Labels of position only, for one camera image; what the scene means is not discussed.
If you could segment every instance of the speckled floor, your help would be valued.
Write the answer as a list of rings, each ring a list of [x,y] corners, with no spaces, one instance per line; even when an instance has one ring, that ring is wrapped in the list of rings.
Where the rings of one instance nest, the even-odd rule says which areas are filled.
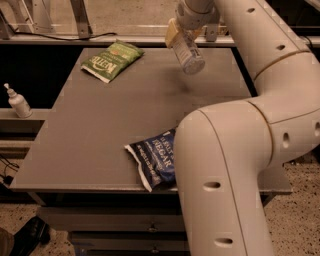
[[[157,34],[163,33],[162,25],[166,24],[166,21],[174,15],[173,6],[177,1],[161,0],[157,8],[151,6],[153,12],[144,12],[144,8],[150,7],[145,0],[121,1],[122,7],[119,6],[116,12],[108,6],[113,6],[115,5],[113,2],[118,3],[119,1],[108,1],[108,6],[106,6],[106,1],[95,0],[97,8],[92,4],[93,2],[90,2],[90,5],[89,1],[85,2],[92,28],[96,34],[110,31],[111,28],[118,33],[125,29],[128,31],[129,28],[123,26],[128,20],[129,23],[127,24],[131,25],[147,24],[146,14],[150,14],[152,23],[158,24],[158,28],[136,26],[133,33]],[[7,8],[7,6],[4,6],[5,1],[0,1],[0,4],[1,7]],[[124,13],[132,14],[131,10],[138,12],[139,19],[124,15]],[[76,31],[70,13],[69,0],[51,1],[51,15],[56,31],[61,33],[74,33]],[[112,27],[109,20],[117,20],[115,17],[118,16],[121,19],[116,26]],[[286,163],[285,169],[293,193],[286,196],[277,196],[265,207],[275,255],[320,255],[320,165],[312,154],[307,154],[296,159],[295,163]],[[35,204],[0,204],[0,227],[12,234],[16,233],[36,214],[37,207]],[[72,245],[67,240],[66,232],[51,229],[50,235],[49,244],[38,245],[31,254],[32,256],[75,255]]]
[[[320,255],[320,164],[310,153],[286,163],[285,169],[293,193],[276,196],[265,207],[275,255]],[[15,234],[36,214],[37,207],[0,204],[0,227]],[[66,232],[51,229],[50,236],[49,244],[39,244],[32,256],[75,255]]]

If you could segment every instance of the gray table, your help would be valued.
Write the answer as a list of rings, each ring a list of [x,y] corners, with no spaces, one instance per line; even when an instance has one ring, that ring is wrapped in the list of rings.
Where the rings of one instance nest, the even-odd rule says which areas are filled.
[[[124,145],[176,127],[201,106],[249,97],[229,49],[202,49],[206,67],[195,76],[183,74],[172,51],[145,49],[110,84],[80,70],[101,50],[84,49],[12,189],[143,190]]]
[[[84,240],[93,239],[84,233],[80,239],[76,231],[142,232],[152,230],[156,223],[163,232],[183,232],[177,190],[147,192],[124,146],[176,127],[199,107],[250,97],[231,50],[201,49],[205,69],[187,76],[172,51],[148,48],[110,84],[80,70],[83,60],[101,50],[83,50],[11,189],[27,191],[39,204],[50,206],[42,207],[38,214],[52,227],[72,232],[75,246],[83,236]],[[261,177],[262,194],[290,193],[281,168]],[[77,200],[80,208],[68,207]],[[112,202],[111,207],[90,208],[99,200]],[[132,212],[130,201],[143,202],[139,213]],[[95,249],[114,244],[113,240],[100,243],[108,236],[94,237]],[[136,245],[132,239],[124,248]],[[175,248],[173,243],[168,250],[179,251],[178,240],[176,245],[180,247]],[[149,237],[139,241],[142,250],[150,247]]]

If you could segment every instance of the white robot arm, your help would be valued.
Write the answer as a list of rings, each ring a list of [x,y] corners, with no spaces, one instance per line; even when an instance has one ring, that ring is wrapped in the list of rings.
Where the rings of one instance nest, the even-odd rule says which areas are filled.
[[[320,64],[264,0],[182,0],[177,21],[195,30],[214,8],[259,96],[201,108],[177,129],[189,246],[193,256],[271,256],[257,177],[320,143]]]

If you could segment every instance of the cable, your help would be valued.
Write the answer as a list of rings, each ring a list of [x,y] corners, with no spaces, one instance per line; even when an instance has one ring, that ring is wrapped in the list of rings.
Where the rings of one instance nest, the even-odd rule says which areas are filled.
[[[61,38],[61,37],[55,37],[55,36],[49,36],[49,35],[37,34],[37,33],[29,33],[29,32],[14,32],[14,34],[15,35],[41,36],[41,37],[45,37],[45,38],[49,38],[49,39],[62,40],[62,41],[83,41],[83,40],[98,38],[101,36],[116,36],[117,35],[117,33],[115,33],[115,32],[107,32],[107,33],[103,33],[103,34],[95,35],[95,36],[71,39],[71,38]]]
[[[307,39],[307,41],[308,41],[309,44],[310,44],[310,50],[313,51],[313,44],[312,44],[312,41],[310,40],[310,38],[307,37],[307,36],[302,36],[302,37],[304,37],[305,39]]]
[[[4,184],[10,185],[13,180],[13,177],[10,175],[7,175],[7,168],[10,168],[10,169],[14,170],[15,172],[18,172],[19,165],[16,163],[11,163],[2,154],[0,154],[0,161],[5,165],[5,167],[3,169],[3,174],[0,174],[0,177],[3,179]]]

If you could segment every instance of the snack bag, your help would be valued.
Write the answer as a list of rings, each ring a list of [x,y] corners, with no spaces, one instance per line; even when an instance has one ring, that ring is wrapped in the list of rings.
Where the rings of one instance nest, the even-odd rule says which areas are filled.
[[[143,54],[142,49],[117,40],[106,50],[85,60],[81,64],[81,69],[88,71],[103,82],[109,83]]]
[[[151,192],[160,183],[175,181],[173,141],[175,129],[149,139],[126,145],[138,163],[144,187]]]

